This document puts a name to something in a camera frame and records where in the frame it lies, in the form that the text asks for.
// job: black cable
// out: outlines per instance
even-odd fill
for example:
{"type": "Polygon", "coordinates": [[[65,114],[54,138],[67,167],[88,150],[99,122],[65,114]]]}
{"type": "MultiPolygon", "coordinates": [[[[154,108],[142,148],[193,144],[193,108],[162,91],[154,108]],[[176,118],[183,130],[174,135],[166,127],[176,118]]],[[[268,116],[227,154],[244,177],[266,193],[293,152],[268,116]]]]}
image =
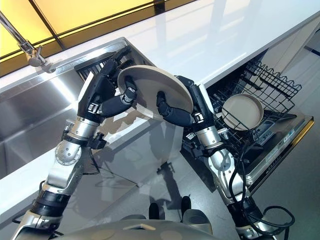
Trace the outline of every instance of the black cable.
{"type": "Polygon", "coordinates": [[[40,182],[40,184],[39,184],[39,193],[41,192],[41,190],[42,190],[42,185],[43,185],[43,183],[44,183],[45,181],[46,181],[46,180],[43,180],[43,181],[40,182]]]}
{"type": "Polygon", "coordinates": [[[242,161],[242,157],[244,155],[244,153],[246,152],[246,146],[244,146],[243,148],[243,151],[237,161],[237,164],[235,165],[235,168],[234,168],[234,171],[230,177],[230,181],[229,181],[229,192],[231,194],[231,197],[233,199],[233,201],[237,204],[240,205],[240,209],[241,211],[243,212],[243,215],[244,217],[246,218],[246,220],[248,221],[248,223],[251,225],[251,227],[259,234],[261,235],[264,235],[264,236],[274,236],[274,235],[278,235],[280,234],[281,232],[283,232],[285,230],[285,234],[284,234],[284,239],[287,240],[288,237],[289,237],[289,227],[292,226],[294,223],[295,223],[295,217],[294,215],[289,211],[287,210],[286,208],[282,207],[282,206],[268,206],[262,213],[262,215],[264,216],[267,211],[271,210],[271,209],[281,209],[283,211],[285,211],[290,217],[291,217],[291,221],[290,222],[287,222],[285,224],[275,224],[275,223],[272,223],[272,222],[268,222],[266,220],[263,220],[259,217],[256,217],[255,215],[251,214],[251,213],[247,213],[246,212],[246,209],[244,208],[244,199],[245,199],[245,195],[246,195],[246,173],[245,173],[245,165],[242,161]],[[233,192],[233,188],[232,188],[232,185],[233,185],[233,181],[234,181],[234,178],[238,172],[238,167],[239,167],[239,164],[241,163],[241,166],[242,166],[242,197],[241,197],[241,201],[237,201],[236,199],[236,196],[233,192]],[[261,229],[259,229],[258,227],[255,226],[254,222],[251,220],[252,219],[255,219],[256,221],[259,221],[259,222],[262,222],[266,225],[269,225],[269,226],[272,226],[272,227],[276,227],[277,229],[273,230],[273,231],[262,231],[261,229]]]}
{"type": "Polygon", "coordinates": [[[20,218],[20,217],[22,217],[23,215],[25,215],[25,212],[20,213],[20,214],[14,216],[11,221],[12,221],[14,224],[20,224],[21,221],[17,220],[17,218],[20,218]]]}
{"type": "Polygon", "coordinates": [[[100,169],[99,169],[99,166],[95,160],[95,157],[94,155],[92,154],[92,149],[90,148],[89,150],[89,154],[90,154],[90,158],[91,158],[91,161],[92,161],[92,165],[94,165],[95,169],[96,169],[96,172],[84,172],[83,175],[97,175],[100,173],[100,169]]]}

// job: beige plate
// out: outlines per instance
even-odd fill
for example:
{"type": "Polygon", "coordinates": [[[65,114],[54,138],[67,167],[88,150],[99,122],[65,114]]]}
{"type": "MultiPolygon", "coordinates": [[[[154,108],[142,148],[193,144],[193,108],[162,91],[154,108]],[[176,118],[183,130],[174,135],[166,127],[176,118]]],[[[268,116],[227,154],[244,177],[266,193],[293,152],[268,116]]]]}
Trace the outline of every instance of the beige plate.
{"type": "Polygon", "coordinates": [[[192,98],[187,88],[172,74],[155,66],[136,65],[122,70],[118,76],[121,93],[126,89],[125,76],[131,76],[137,91],[136,109],[149,118],[162,120],[158,113],[157,93],[163,91],[171,107],[191,113],[194,109],[192,98]]]}
{"type": "Polygon", "coordinates": [[[230,128],[245,131],[257,127],[264,116],[261,102],[249,94],[236,94],[225,101],[222,118],[230,128]]]}

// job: robotic arm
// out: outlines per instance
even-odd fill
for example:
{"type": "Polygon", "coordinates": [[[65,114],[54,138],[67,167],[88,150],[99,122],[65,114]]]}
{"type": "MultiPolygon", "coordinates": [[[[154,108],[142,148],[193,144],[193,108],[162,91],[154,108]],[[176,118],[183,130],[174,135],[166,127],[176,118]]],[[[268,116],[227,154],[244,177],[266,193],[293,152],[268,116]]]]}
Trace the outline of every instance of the robotic arm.
{"type": "Polygon", "coordinates": [[[59,227],[68,201],[84,173],[84,163],[90,159],[91,149],[102,149],[107,143],[101,132],[96,134],[99,125],[105,118],[129,109],[137,97],[136,85],[130,77],[125,79],[124,94],[118,96],[114,96],[116,91],[111,81],[119,74],[117,67],[129,51],[124,48],[117,52],[100,73],[83,86],[76,120],[65,126],[62,140],[55,149],[53,167],[12,240],[19,239],[26,231],[33,232],[37,238],[48,239],[59,227]]]}
{"type": "MultiPolygon", "coordinates": [[[[276,227],[274,228],[269,222],[262,219],[268,208],[263,214],[261,213],[244,182],[245,170],[242,169],[242,177],[238,173],[242,156],[239,153],[237,157],[234,157],[228,150],[229,146],[222,140],[221,135],[228,139],[228,130],[226,128],[216,129],[214,111],[209,108],[211,103],[207,91],[204,87],[195,85],[190,79],[183,76],[177,76],[177,78],[186,86],[192,97],[193,112],[189,113],[182,109],[170,107],[166,102],[165,94],[161,91],[158,92],[156,100],[158,112],[166,121],[190,128],[191,133],[187,135],[190,140],[195,137],[198,138],[201,145],[201,155],[206,157],[205,165],[213,175],[214,184],[232,215],[240,238],[265,239],[265,237],[268,237],[276,239],[276,235],[283,230],[286,230],[285,235],[288,237],[288,228],[283,226],[274,226],[276,227]]],[[[285,210],[290,214],[292,221],[286,223],[288,226],[294,223],[294,217],[290,212],[282,207],[276,208],[285,210]]]]}

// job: yellow light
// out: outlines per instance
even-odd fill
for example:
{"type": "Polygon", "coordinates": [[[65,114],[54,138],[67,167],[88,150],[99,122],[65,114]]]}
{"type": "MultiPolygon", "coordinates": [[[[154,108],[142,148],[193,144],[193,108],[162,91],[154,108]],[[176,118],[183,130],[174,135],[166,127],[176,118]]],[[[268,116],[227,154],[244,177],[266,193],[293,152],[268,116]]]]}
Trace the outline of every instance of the yellow light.
{"type": "Polygon", "coordinates": [[[35,0],[56,33],[63,33],[152,0],[35,0]]]}
{"type": "MultiPolygon", "coordinates": [[[[28,0],[0,0],[0,10],[18,32],[31,43],[52,36],[28,0]]],[[[0,33],[1,56],[19,49],[16,40],[2,25],[0,33]]]]}

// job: dishwasher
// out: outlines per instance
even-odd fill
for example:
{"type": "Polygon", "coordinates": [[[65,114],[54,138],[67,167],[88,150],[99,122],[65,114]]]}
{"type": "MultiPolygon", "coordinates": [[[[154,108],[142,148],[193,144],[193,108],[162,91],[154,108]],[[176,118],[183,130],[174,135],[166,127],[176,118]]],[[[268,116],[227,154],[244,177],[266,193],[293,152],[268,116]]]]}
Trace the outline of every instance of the dishwasher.
{"type": "MultiPolygon", "coordinates": [[[[206,89],[217,129],[227,130],[224,140],[234,150],[230,150],[231,153],[240,152],[245,145],[248,146],[243,162],[246,185],[251,193],[259,188],[314,124],[312,116],[303,115],[294,108],[293,97],[302,86],[281,76],[258,58],[261,56],[253,58],[206,89]],[[225,123],[227,115],[220,114],[222,110],[228,112],[223,105],[236,94],[252,95],[262,103],[263,118],[254,129],[238,121],[238,125],[244,126],[245,130],[235,130],[225,123]]],[[[199,140],[190,137],[187,129],[184,129],[181,153],[213,192],[216,186],[204,164],[199,140]]]]}

